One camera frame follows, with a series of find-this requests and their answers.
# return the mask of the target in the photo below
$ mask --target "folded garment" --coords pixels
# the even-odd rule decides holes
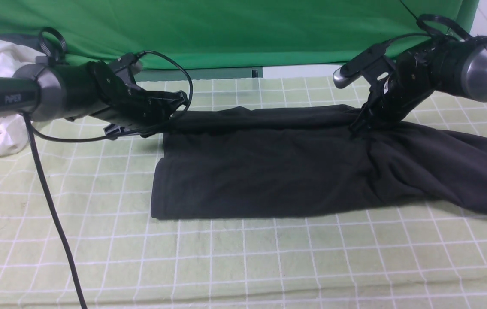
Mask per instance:
[[[351,138],[358,112],[188,112],[164,132],[152,217],[311,217],[426,198],[487,213],[487,138],[407,122]]]

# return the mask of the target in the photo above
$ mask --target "power cord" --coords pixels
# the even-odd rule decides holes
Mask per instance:
[[[51,216],[53,217],[54,226],[57,228],[58,235],[62,242],[62,246],[64,247],[64,251],[66,252],[68,264],[70,264],[70,271],[73,278],[73,285],[75,286],[75,291],[77,293],[77,298],[79,299],[79,304],[81,305],[81,308],[87,309],[87,304],[85,303],[81,284],[79,283],[79,277],[77,276],[75,262],[73,261],[73,255],[70,250],[70,244],[68,243],[64,230],[62,229],[57,210],[54,207],[51,190],[49,190],[49,185],[47,184],[47,180],[45,178],[45,172],[43,172],[43,165],[41,164],[41,160],[39,158],[39,152],[37,150],[37,144],[32,130],[33,126],[31,123],[31,117],[29,114],[23,114],[23,117],[24,122],[26,123],[26,129],[28,130],[28,139],[32,151],[33,161],[36,165],[37,175],[39,176],[39,181],[41,182],[41,186],[43,187],[43,193],[45,194],[45,199],[47,200],[47,204],[49,205],[49,210],[51,211]]]

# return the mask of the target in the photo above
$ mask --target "light green tablecloth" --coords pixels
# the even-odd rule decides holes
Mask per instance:
[[[187,89],[183,82],[146,88]],[[359,106],[363,80],[197,81],[193,109]],[[487,136],[487,104],[435,94],[409,121]],[[104,123],[54,121],[60,137]],[[156,221],[161,137],[39,140],[90,307],[487,309],[487,217],[438,202],[314,219]],[[25,149],[0,159],[0,307],[77,307],[69,268]]]

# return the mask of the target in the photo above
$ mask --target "green backdrop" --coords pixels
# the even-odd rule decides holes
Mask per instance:
[[[469,30],[479,0],[406,0]],[[0,33],[59,30],[72,64],[153,49],[187,69],[347,61],[418,30],[398,0],[0,0]],[[395,55],[415,43],[397,43]],[[160,58],[145,68],[169,68]]]

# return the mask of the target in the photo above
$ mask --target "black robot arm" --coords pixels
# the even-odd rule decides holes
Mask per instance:
[[[25,113],[33,121],[74,121],[91,116],[111,123],[104,129],[105,138],[148,137],[181,106],[187,110],[192,83],[187,76],[190,96],[183,91],[148,91],[137,86],[134,75],[146,53],[155,52],[128,53],[108,64],[89,61],[72,66],[41,61],[24,65],[12,78],[0,78],[0,117]]]
[[[437,21],[449,26],[460,39],[426,26]],[[371,85],[367,102],[351,125],[353,133],[390,128],[402,121],[433,92],[440,91],[487,102],[487,36],[470,36],[442,16],[422,15],[417,24],[430,38],[396,57],[386,50],[396,39],[375,44],[333,73],[337,88],[345,88],[363,76]]]

